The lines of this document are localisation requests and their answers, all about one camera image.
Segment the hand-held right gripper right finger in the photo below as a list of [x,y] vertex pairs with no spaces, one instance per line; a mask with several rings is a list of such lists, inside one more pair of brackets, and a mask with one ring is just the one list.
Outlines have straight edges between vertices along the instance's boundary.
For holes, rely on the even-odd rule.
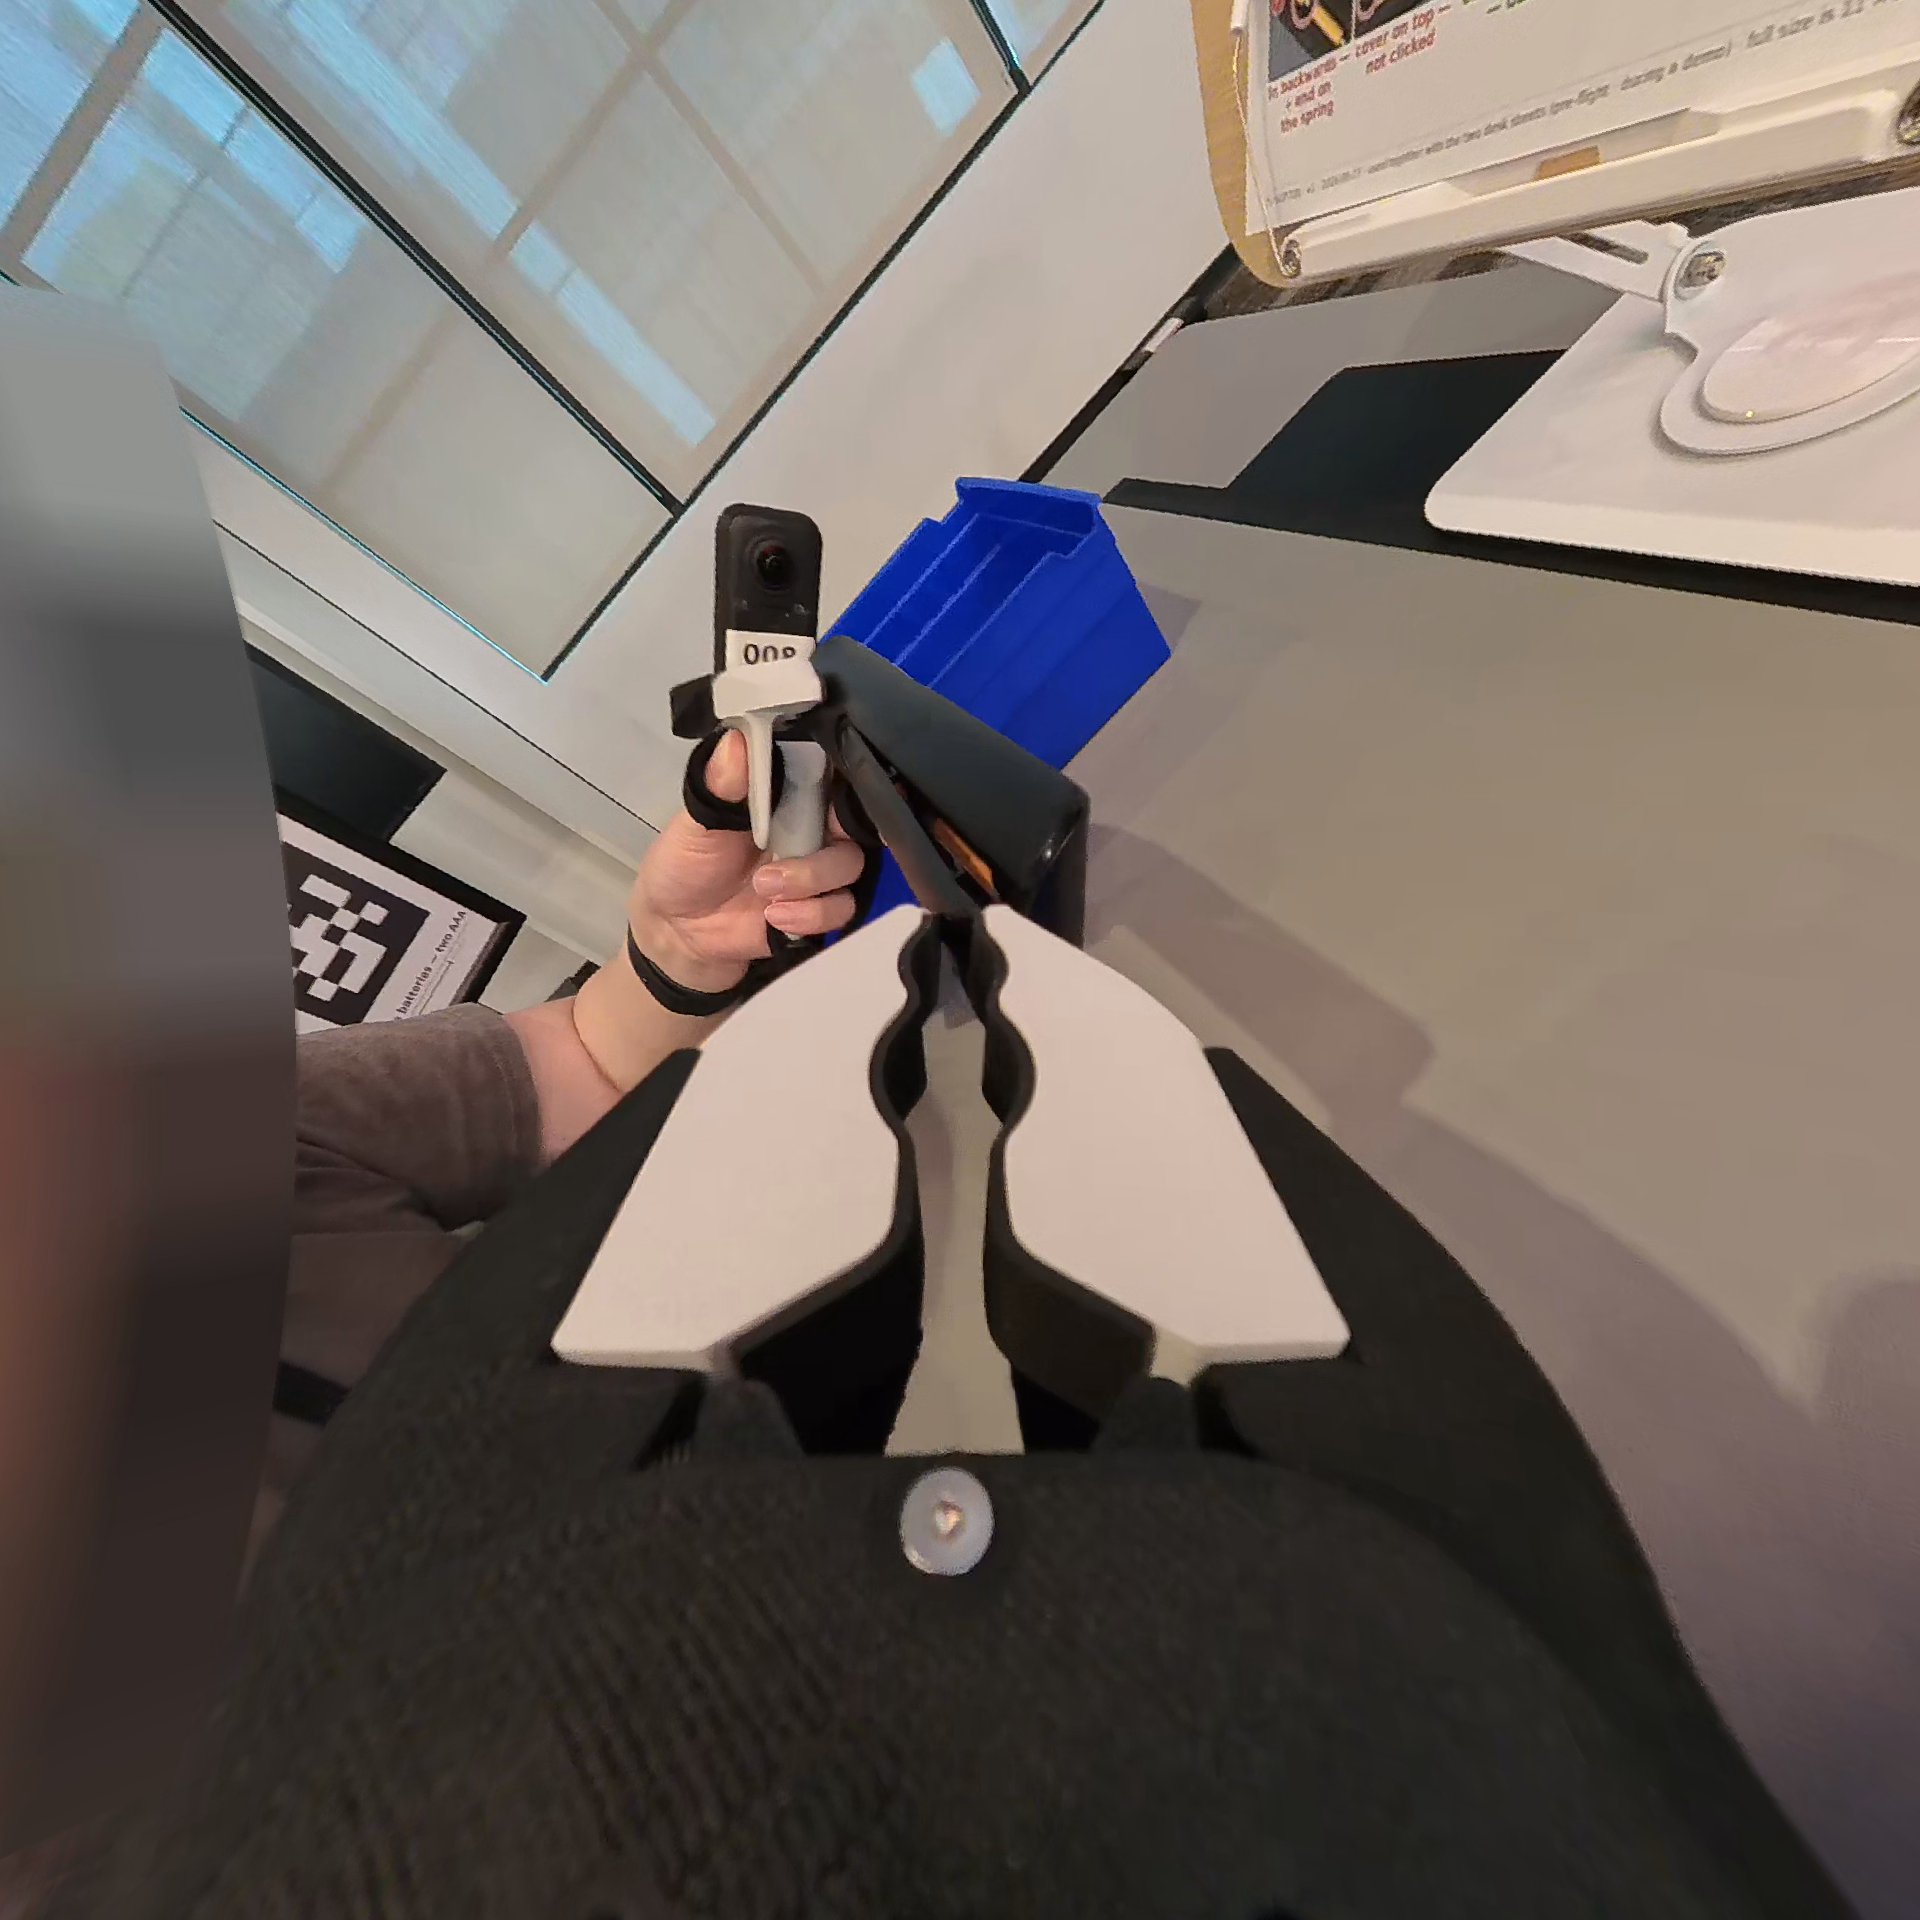
[[975,923],[990,1330],[1043,1388],[1326,1359],[1350,1330],[1192,1031],[1008,906]]

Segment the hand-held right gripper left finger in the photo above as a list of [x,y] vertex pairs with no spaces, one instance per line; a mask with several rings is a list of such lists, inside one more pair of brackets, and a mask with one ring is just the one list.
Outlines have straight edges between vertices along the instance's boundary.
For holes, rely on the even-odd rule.
[[764,1371],[822,1332],[824,1373],[917,1343],[923,1231],[904,1117],[939,923],[900,906],[702,1047],[555,1325],[560,1359]]

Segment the blue plastic bin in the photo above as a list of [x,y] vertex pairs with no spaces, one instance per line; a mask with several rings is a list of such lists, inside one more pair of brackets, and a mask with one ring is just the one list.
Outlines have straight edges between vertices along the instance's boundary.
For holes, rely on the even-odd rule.
[[1060,772],[1167,660],[1099,498],[997,477],[960,477],[832,636]]

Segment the black remote control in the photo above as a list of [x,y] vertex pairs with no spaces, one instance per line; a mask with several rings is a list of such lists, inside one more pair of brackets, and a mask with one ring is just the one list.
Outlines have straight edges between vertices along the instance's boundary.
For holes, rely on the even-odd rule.
[[[995,893],[984,897],[984,908],[1008,906],[1078,947],[1086,939],[1088,793],[848,636],[821,641],[812,660],[822,703],[806,732],[824,747],[866,841],[883,853],[844,780],[845,729],[863,734],[914,788],[936,844],[958,837],[992,869]],[[900,876],[899,892],[911,898]]]

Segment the black remote battery cover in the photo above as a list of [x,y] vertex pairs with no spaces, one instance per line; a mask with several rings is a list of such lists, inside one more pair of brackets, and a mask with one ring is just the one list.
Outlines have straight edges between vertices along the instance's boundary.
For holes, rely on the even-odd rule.
[[858,795],[858,807],[883,853],[899,867],[919,910],[936,923],[966,1003],[984,1023],[995,967],[992,941],[981,927],[984,897],[970,892],[970,882],[932,837],[930,815],[923,813],[914,788],[875,755],[863,734],[845,729],[842,745],[848,791]]

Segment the person's left hand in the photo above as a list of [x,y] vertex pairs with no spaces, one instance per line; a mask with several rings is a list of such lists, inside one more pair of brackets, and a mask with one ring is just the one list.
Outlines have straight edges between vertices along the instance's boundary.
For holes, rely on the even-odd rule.
[[639,863],[626,958],[672,1017],[720,1017],[855,918],[863,846],[830,819],[818,851],[774,855],[748,801],[748,743],[720,729],[687,759],[682,812]]

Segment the framed marker sign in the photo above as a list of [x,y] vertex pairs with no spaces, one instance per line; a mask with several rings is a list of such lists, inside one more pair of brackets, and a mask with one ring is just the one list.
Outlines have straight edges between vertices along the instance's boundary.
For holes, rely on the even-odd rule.
[[275,801],[300,1036],[480,999],[519,910],[293,795]]

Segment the glass window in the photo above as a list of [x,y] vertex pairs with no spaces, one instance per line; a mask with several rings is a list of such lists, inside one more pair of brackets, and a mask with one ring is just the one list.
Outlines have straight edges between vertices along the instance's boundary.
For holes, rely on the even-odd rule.
[[543,682],[1095,10],[5,4],[5,281]]

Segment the black desk mat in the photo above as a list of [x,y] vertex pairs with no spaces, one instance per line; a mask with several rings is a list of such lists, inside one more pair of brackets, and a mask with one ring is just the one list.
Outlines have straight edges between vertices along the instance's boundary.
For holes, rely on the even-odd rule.
[[1424,502],[1438,479],[1560,357],[1560,349],[1536,349],[1343,367],[1326,380],[1224,487],[1123,477],[1101,501],[1108,507],[1195,521],[1397,546],[1916,629],[1918,590],[1907,585],[1432,527]]

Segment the white stand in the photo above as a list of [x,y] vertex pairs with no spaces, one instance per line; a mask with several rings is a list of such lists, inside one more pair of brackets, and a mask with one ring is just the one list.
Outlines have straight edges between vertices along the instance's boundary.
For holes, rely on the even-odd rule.
[[1323,212],[1286,279],[1498,245],[1615,301],[1431,487],[1429,525],[1918,582],[1916,188],[1701,236],[1653,211],[1916,155],[1916,41]]

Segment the wooden instruction poster board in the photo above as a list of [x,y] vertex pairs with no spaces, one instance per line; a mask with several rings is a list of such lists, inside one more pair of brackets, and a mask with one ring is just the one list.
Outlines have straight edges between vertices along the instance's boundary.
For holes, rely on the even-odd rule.
[[1916,3],[1190,4],[1215,209],[1270,285],[1916,155]]

